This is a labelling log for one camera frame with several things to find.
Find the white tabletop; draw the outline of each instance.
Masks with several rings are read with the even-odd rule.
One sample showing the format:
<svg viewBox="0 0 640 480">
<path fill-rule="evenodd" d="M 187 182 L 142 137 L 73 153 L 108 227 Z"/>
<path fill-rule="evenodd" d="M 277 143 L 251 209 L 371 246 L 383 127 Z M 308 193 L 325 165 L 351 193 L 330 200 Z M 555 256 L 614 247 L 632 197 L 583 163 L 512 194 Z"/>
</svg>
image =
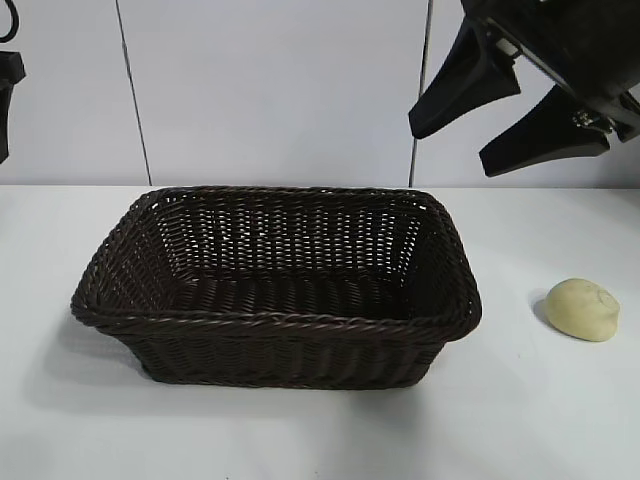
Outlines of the white tabletop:
<svg viewBox="0 0 640 480">
<path fill-rule="evenodd" d="M 484 317 L 418 386 L 155 383 L 69 299 L 147 188 L 0 187 L 0 479 L 602 480 L 640 475 L 640 191 L 432 190 Z M 618 335 L 565 337 L 532 306 L 584 277 Z"/>
</svg>

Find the wicker basket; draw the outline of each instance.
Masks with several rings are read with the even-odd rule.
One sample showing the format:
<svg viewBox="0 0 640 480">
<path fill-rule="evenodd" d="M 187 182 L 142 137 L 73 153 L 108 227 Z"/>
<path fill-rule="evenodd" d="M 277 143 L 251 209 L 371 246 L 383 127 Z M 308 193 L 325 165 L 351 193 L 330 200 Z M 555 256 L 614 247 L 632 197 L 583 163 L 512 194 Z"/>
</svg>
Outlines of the wicker basket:
<svg viewBox="0 0 640 480">
<path fill-rule="evenodd" d="M 481 315 L 430 195 L 319 188 L 144 195 L 72 309 L 158 381 L 322 389 L 413 385 Z"/>
</svg>

